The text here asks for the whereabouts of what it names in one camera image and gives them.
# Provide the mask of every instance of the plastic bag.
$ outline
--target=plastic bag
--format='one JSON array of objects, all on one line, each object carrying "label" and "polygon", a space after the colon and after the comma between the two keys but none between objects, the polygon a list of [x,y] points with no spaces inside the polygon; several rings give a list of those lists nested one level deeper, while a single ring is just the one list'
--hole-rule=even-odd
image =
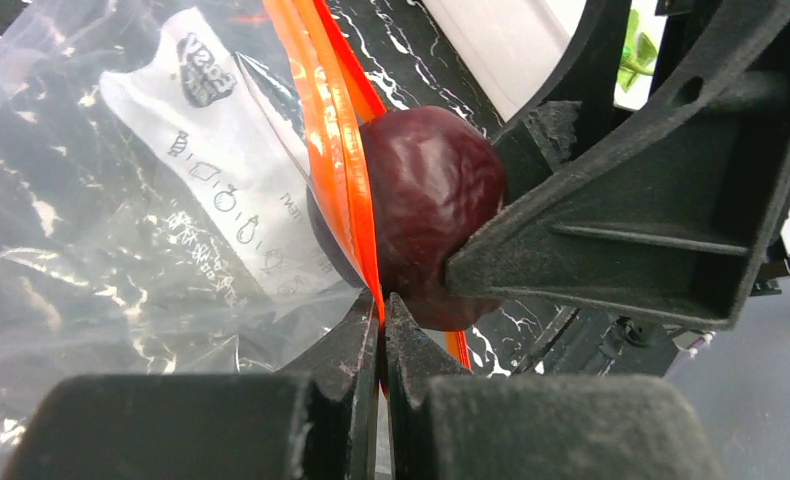
[{"label": "plastic bag", "polygon": [[273,371],[362,279],[379,298],[351,87],[314,13],[48,0],[0,40],[0,455],[65,377]]}]

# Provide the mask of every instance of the orange zipper seal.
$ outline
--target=orange zipper seal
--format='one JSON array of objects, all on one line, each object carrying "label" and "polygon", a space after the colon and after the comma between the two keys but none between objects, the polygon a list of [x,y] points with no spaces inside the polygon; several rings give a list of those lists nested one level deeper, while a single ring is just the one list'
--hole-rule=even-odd
[{"label": "orange zipper seal", "polygon": [[[321,23],[327,32],[337,57],[339,66],[348,85],[348,92],[354,103],[357,115],[363,122],[370,122],[375,118],[386,113],[386,106],[374,89],[374,86],[366,77],[365,70],[360,65],[354,51],[342,35],[342,30],[330,13],[330,8],[325,0],[312,0],[318,10]],[[446,332],[445,343],[448,353],[456,358],[460,364],[471,370],[471,357],[469,357],[468,342],[465,332]]]},{"label": "orange zipper seal", "polygon": [[327,6],[325,0],[313,0],[318,11],[319,18],[321,19],[324,30],[327,32],[327,37],[330,39],[330,44],[336,52],[339,59],[339,67],[342,69],[342,76],[345,78],[345,83],[348,85],[348,93],[351,95],[351,100],[354,102],[354,108],[357,115],[364,123],[370,122],[375,118],[386,113],[386,106],[374,89],[371,82],[366,77],[366,72],[360,65],[357,56],[354,55],[354,50],[348,45],[348,40],[342,35],[342,30],[333,19],[330,13],[330,7]]},{"label": "orange zipper seal", "polygon": [[[338,191],[333,168],[329,168],[331,162],[342,161],[342,141],[338,125],[333,119],[328,121],[324,113],[335,107],[330,99],[321,95],[322,91],[327,92],[327,85],[323,79],[317,78],[318,59],[303,33],[305,28],[297,10],[285,0],[264,0],[263,4],[289,57],[292,79],[304,110],[310,177],[316,200],[340,247],[345,249],[346,242],[340,237],[344,237],[342,232],[348,228],[344,223],[347,218],[347,199],[344,197],[347,194]],[[347,256],[356,268],[352,255]]]},{"label": "orange zipper seal", "polygon": [[318,54],[324,75],[330,87],[330,95],[336,109],[336,119],[342,139],[344,158],[339,164],[334,163],[337,173],[335,180],[337,190],[344,187],[347,192],[347,218],[350,229],[341,232],[343,240],[349,245],[354,256],[355,267],[363,275],[378,306],[378,316],[381,325],[386,321],[383,302],[383,290],[380,286],[380,275],[377,266],[377,240],[374,229],[374,209],[372,208],[371,188],[369,186],[368,170],[366,169],[365,154],[360,139],[359,125],[357,124],[356,111],[351,103],[351,97],[339,60],[330,44],[330,39],[322,24],[321,17],[315,5],[309,0],[296,0],[295,7],[300,15],[309,39]]}]

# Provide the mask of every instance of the black bracket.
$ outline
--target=black bracket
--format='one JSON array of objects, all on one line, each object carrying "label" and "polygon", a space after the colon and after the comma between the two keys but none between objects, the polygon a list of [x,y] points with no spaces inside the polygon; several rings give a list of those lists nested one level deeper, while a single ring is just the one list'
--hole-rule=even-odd
[{"label": "black bracket", "polygon": [[[557,328],[574,318],[561,313]],[[724,478],[689,407],[659,379],[477,378],[397,296],[386,358],[398,480]]]},{"label": "black bracket", "polygon": [[757,281],[764,282],[776,278],[790,277],[790,255],[783,260],[764,263],[757,272]]},{"label": "black bracket", "polygon": [[61,383],[3,480],[373,478],[378,322],[363,295],[275,375]]},{"label": "black bracket", "polygon": [[695,0],[657,0],[655,15],[685,15],[692,12]]},{"label": "black bracket", "polygon": [[448,287],[730,328],[789,204],[790,0],[722,0],[645,107],[478,232]]},{"label": "black bracket", "polygon": [[630,0],[589,1],[539,91],[492,136],[516,200],[612,128],[613,91]]}]

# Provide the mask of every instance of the marble pattern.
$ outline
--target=marble pattern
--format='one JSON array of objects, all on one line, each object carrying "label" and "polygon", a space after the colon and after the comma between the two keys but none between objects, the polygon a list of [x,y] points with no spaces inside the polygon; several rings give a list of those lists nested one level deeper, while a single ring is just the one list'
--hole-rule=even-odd
[{"label": "marble pattern", "polygon": [[[221,0],[203,0],[200,3],[216,2],[221,3]],[[0,0],[0,35],[26,3],[29,1]],[[156,5],[157,9],[163,10],[163,3],[174,2],[154,0],[150,3]],[[456,112],[485,134],[491,134],[500,127],[501,119],[492,104],[477,86],[477,82],[421,2],[331,0],[330,5],[335,19],[357,52],[368,78],[384,98],[388,108],[437,105]],[[152,19],[141,16],[134,21],[136,23],[133,28],[137,32],[139,21],[152,21]],[[129,39],[134,45],[144,40],[144,38]],[[129,48],[128,45],[114,47],[120,47],[122,50]],[[80,53],[82,52],[75,52],[73,47],[68,47],[62,52],[67,58]],[[120,63],[114,55],[109,59],[114,61],[118,68],[132,68],[132,65],[128,67],[126,63]],[[268,73],[266,80],[275,85],[275,92],[279,93],[289,88],[290,82],[286,78],[281,78],[279,72]],[[81,112],[98,109],[97,88],[91,82],[63,83],[55,76],[40,76],[22,85],[20,90],[18,92],[20,100],[13,103],[11,111],[0,112],[0,128],[10,126],[17,128],[17,131],[30,132],[28,126],[48,125],[48,122],[54,118],[67,117],[61,111],[53,113],[44,108],[34,107],[44,104],[49,98],[71,98],[74,104],[67,108]],[[174,193],[179,193],[181,185],[177,185],[174,178],[164,177],[150,163],[146,163],[144,158],[140,158],[138,152],[141,147],[132,132],[121,129],[120,125],[114,122],[107,122],[102,116],[88,118],[88,122],[81,124],[66,121],[41,131],[35,128],[33,133],[27,133],[25,140],[30,141],[35,138],[39,142],[49,142],[50,139],[69,135],[91,138],[98,132],[105,132],[104,134],[112,141],[92,145],[88,150],[84,150],[82,155],[79,154],[81,150],[78,145],[61,143],[51,144],[50,151],[44,153],[23,152],[26,158],[6,158],[0,153],[0,178],[6,182],[1,195],[5,198],[9,188],[16,186],[19,188],[18,197],[23,203],[19,210],[25,209],[26,218],[30,219],[22,222],[34,222],[35,225],[31,227],[35,231],[34,235],[39,238],[39,245],[33,248],[13,249],[9,252],[8,260],[22,266],[24,269],[22,271],[25,272],[22,277],[25,279],[23,283],[19,282],[10,288],[21,292],[20,298],[26,300],[26,308],[34,312],[36,317],[40,316],[43,319],[43,327],[46,329],[63,328],[63,325],[71,328],[69,326],[73,323],[71,319],[75,316],[81,318],[80,309],[91,307],[94,311],[98,309],[124,311],[123,315],[119,315],[120,321],[116,321],[112,326],[103,325],[98,335],[120,338],[127,343],[128,348],[124,350],[101,348],[91,344],[82,348],[71,348],[68,354],[72,360],[76,359],[78,362],[69,361],[67,364],[50,356],[26,352],[16,355],[8,367],[1,367],[0,376],[6,375],[5,372],[9,371],[15,375],[15,378],[10,379],[8,386],[4,386],[0,381],[0,452],[17,441],[25,417],[32,411],[34,402],[38,401],[37,397],[44,393],[47,383],[56,380],[47,378],[51,376],[50,371],[62,371],[63,375],[80,371],[157,373],[269,371],[274,369],[274,365],[296,355],[299,349],[314,342],[328,329],[326,322],[316,328],[309,328],[311,322],[315,324],[317,318],[326,316],[326,311],[305,312],[286,326],[286,332],[295,335],[296,341],[293,342],[291,351],[286,350],[289,347],[285,345],[283,336],[273,332],[270,334],[267,330],[258,328],[256,322],[250,324],[248,318],[231,318],[215,328],[207,329],[209,331],[204,331],[204,328],[187,331],[197,325],[202,318],[170,313],[168,304],[172,297],[166,296],[165,300],[155,300],[156,297],[163,297],[161,292],[155,290],[157,282],[161,279],[177,278],[174,285],[167,286],[168,291],[180,289],[181,282],[188,284],[181,290],[184,294],[173,297],[176,302],[181,302],[183,308],[191,305],[193,297],[210,298],[209,285],[186,270],[191,267],[191,262],[187,262],[182,257],[182,263],[174,265],[165,262],[166,267],[159,271],[140,272],[138,265],[140,259],[157,249],[166,251],[169,255],[185,254],[179,252],[178,246],[173,244],[174,235],[158,227],[176,212],[181,211],[181,208],[190,212],[190,215],[195,215],[191,213],[194,209],[181,207],[182,200]],[[8,146],[8,143],[1,141],[0,152],[8,149]],[[97,165],[87,168],[82,163],[85,158],[100,158],[103,152],[108,155],[113,150],[118,151],[117,155],[121,159],[117,163],[122,169],[120,175],[127,177],[126,182],[122,181],[117,186],[121,187],[125,184],[137,186],[138,191],[131,191],[133,187],[130,187],[130,190],[118,192],[119,195],[112,195],[108,189],[104,190],[102,187],[104,182],[98,178],[101,170],[106,171],[109,167],[99,170]],[[58,170],[59,173],[55,173],[54,177],[68,178],[66,170],[76,170],[80,172],[76,177],[70,175],[74,177],[74,181],[80,182],[83,187],[88,187],[86,191],[92,191],[92,188],[96,191],[82,199],[75,197],[69,201],[56,201],[54,192],[45,191],[46,188],[51,190],[50,185],[45,187],[33,182],[33,188],[28,188],[31,181],[25,178],[23,173],[32,170],[33,163],[28,159],[32,159],[35,163],[38,163],[40,158],[50,159],[51,162],[61,161],[61,158],[57,160],[58,157],[73,157],[75,160],[63,164],[64,170]],[[57,185],[54,190],[62,188]],[[61,219],[73,220],[80,217],[78,212],[82,210],[85,213],[87,201],[96,202],[96,207],[92,211],[103,212],[112,205],[116,207],[114,211],[109,212],[111,221],[108,226],[103,229],[92,227],[88,236],[84,235],[79,242],[74,243],[73,239],[78,237],[73,235],[75,232],[69,235],[69,228],[76,229],[79,225],[69,226],[69,222],[62,222]],[[13,228],[10,227],[9,220],[5,217],[0,219],[6,222],[2,224],[4,228]],[[87,218],[82,222],[84,225],[89,225],[92,219]],[[136,225],[133,238],[124,238],[122,232],[133,230],[133,225]],[[211,239],[211,248],[215,251],[226,250],[220,241],[215,240],[214,235],[208,235],[206,227],[203,233]],[[144,243],[144,238],[149,239],[147,243]],[[62,250],[56,246],[63,243],[70,243],[70,248]],[[99,265],[110,264],[118,264],[122,267],[111,270],[99,269]],[[34,280],[50,275],[56,275],[63,284],[54,289],[59,289],[57,290],[59,293],[46,291],[40,287],[42,283],[36,283]],[[64,302],[52,301],[51,298],[63,294],[63,289],[70,289],[72,293],[68,294],[69,297]],[[90,300],[74,310],[73,307],[66,306],[73,302],[74,297],[71,296],[74,295],[73,292],[88,293]],[[557,306],[547,302],[511,301],[481,319],[467,332],[475,373],[486,376],[510,375],[518,359],[558,311]],[[216,312],[226,314],[226,310],[223,309],[216,309]],[[24,314],[26,312],[23,310],[0,312],[3,318],[20,318]],[[146,321],[147,317],[151,317],[149,322]],[[166,320],[157,322],[156,318]],[[98,328],[97,319],[80,320],[78,323],[80,322],[84,323],[80,325],[81,328]],[[174,328],[181,330],[180,334],[174,336],[157,334],[167,331],[172,324],[175,325]],[[298,339],[297,335],[301,331],[307,333],[304,338]],[[278,352],[267,348],[268,345],[282,345],[285,348],[279,349]],[[34,365],[34,368],[27,369],[25,366],[28,364]],[[74,365],[77,364],[79,368],[75,370]],[[33,374],[43,372],[45,369],[48,371],[47,377],[42,375],[44,381],[39,383],[39,379],[33,378]],[[15,399],[22,392],[27,393],[24,395],[26,398],[16,401]]]}]

